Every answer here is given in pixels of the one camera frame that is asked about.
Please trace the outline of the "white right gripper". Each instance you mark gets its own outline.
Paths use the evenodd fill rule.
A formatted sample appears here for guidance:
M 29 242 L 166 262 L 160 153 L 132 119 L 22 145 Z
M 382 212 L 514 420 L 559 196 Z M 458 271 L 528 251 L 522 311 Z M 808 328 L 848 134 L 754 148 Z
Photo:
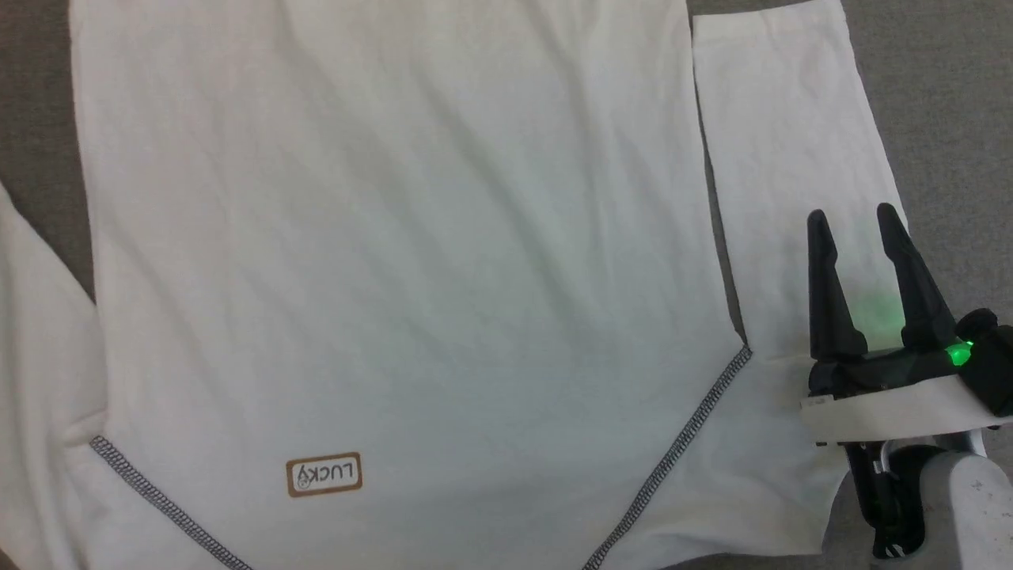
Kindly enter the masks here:
M 806 221 L 811 368 L 801 421 L 816 443 L 882 443 L 1001 426 L 959 375 L 970 347 L 891 203 L 879 203 L 884 253 L 897 271 L 905 324 L 901 348 L 866 354 L 837 272 L 838 250 L 824 211 Z

